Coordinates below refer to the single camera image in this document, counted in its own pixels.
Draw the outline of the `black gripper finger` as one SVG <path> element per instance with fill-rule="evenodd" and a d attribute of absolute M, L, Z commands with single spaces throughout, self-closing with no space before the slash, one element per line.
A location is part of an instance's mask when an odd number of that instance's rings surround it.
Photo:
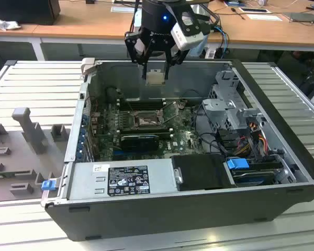
<path fill-rule="evenodd" d="M 138 41 L 143 43 L 143 51 L 139 54 L 135 48 Z M 147 63 L 153 52 L 153 39 L 148 38 L 144 32 L 126 32 L 125 33 L 125 45 L 127 51 L 133 63 L 137 63 L 143 66 L 142 78 L 147 76 Z"/>
<path fill-rule="evenodd" d="M 165 62 L 165 73 L 164 73 L 164 78 L 168 79 L 169 75 L 169 70 L 171 66 L 180 65 L 183 63 L 185 60 L 188 50 L 181 51 L 178 50 L 173 56 L 171 55 L 171 49 L 176 45 L 175 41 L 173 39 L 170 40 L 165 40 L 165 57 L 166 57 L 166 62 Z"/>

